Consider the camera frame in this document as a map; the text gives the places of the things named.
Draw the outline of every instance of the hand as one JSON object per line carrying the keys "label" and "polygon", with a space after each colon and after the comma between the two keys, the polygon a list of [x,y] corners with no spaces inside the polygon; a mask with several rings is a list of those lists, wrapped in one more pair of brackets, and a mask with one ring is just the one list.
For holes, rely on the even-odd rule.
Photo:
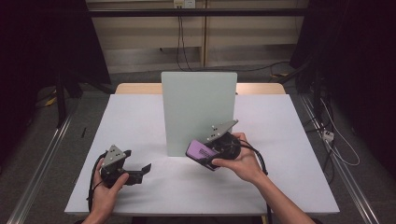
{"label": "hand", "polygon": [[[244,133],[233,133],[233,135],[240,140],[247,141]],[[212,164],[227,167],[234,171],[241,179],[250,183],[264,175],[262,168],[257,162],[256,154],[245,147],[241,148],[241,153],[235,160],[214,159]]]}
{"label": "hand", "polygon": [[129,178],[128,174],[121,175],[114,186],[108,189],[99,174],[102,163],[103,159],[98,162],[93,178],[93,186],[99,185],[93,193],[92,211],[83,223],[105,223],[113,212],[118,192]]}

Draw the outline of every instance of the electrical outlet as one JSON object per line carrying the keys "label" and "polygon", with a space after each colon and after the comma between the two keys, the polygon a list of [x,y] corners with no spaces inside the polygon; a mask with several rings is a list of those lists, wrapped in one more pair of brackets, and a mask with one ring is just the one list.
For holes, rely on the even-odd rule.
{"label": "electrical outlet", "polygon": [[174,0],[174,8],[184,8],[185,0]]}
{"label": "electrical outlet", "polygon": [[184,0],[184,8],[195,8],[195,0]]}

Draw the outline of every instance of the left hand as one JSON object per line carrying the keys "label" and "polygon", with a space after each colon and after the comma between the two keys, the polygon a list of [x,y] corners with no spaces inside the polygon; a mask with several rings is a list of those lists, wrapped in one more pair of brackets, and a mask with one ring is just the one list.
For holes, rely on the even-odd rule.
{"label": "left hand", "polygon": [[113,212],[118,192],[129,178],[128,174],[121,175],[114,186],[108,189],[99,174],[102,163],[103,159],[98,162],[93,177],[93,186],[100,184],[93,193],[92,211],[83,223],[105,223]]}

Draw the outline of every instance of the white table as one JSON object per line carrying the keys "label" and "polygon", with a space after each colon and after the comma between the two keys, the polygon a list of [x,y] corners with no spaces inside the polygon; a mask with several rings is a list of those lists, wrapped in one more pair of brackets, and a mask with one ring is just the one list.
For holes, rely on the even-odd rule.
{"label": "white table", "polygon": [[[237,95],[235,132],[244,132],[263,155],[270,178],[308,214],[339,212],[290,97]],[[166,156],[163,98],[119,94],[110,97],[78,182],[65,208],[88,214],[87,193],[97,157],[115,144],[132,150],[126,170],[152,163],[141,185],[125,186],[114,214],[124,216],[256,216],[265,201],[232,171],[211,172],[188,158]]]}

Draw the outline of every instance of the pale green panel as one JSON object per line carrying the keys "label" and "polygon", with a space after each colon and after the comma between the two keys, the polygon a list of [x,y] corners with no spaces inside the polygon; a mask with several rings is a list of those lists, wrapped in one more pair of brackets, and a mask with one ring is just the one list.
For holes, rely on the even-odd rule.
{"label": "pale green panel", "polygon": [[236,73],[162,72],[168,156],[185,156],[192,139],[204,142],[211,126],[233,119]]}

